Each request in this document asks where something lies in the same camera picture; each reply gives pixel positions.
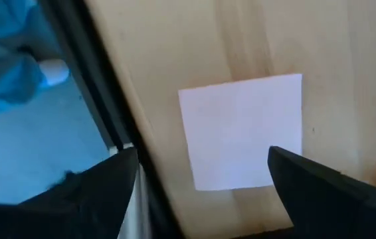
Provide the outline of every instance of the blue fabric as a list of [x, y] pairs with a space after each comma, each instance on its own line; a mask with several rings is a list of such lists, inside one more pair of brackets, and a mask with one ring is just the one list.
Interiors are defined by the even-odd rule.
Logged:
[[0, 0], [0, 112], [27, 103], [45, 85], [36, 60], [17, 52], [29, 46], [35, 56], [58, 58], [54, 34], [33, 0]]

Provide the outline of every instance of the plywood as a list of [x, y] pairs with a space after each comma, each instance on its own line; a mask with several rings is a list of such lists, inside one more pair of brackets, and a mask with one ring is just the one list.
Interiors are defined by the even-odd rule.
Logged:
[[304, 155], [376, 185], [376, 1], [88, 4], [188, 238], [291, 222], [273, 187], [194, 189], [179, 89], [302, 73]]

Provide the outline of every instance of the blue surface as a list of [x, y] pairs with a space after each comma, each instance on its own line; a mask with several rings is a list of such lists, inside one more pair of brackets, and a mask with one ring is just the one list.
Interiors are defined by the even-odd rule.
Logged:
[[18, 203], [83, 171], [108, 150], [73, 81], [0, 114], [0, 202]]

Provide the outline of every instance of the white sheet of paper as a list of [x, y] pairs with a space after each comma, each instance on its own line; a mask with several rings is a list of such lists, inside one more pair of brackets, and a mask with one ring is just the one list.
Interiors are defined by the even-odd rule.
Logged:
[[179, 91], [195, 188], [272, 185], [268, 150], [302, 154], [302, 75]]

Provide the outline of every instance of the wooden surface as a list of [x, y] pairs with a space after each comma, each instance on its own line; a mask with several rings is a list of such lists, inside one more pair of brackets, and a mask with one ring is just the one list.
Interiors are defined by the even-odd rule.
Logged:
[[188, 238], [290, 226], [273, 187], [194, 189], [177, 91], [302, 73], [304, 156], [376, 185], [375, 0], [88, 0]]

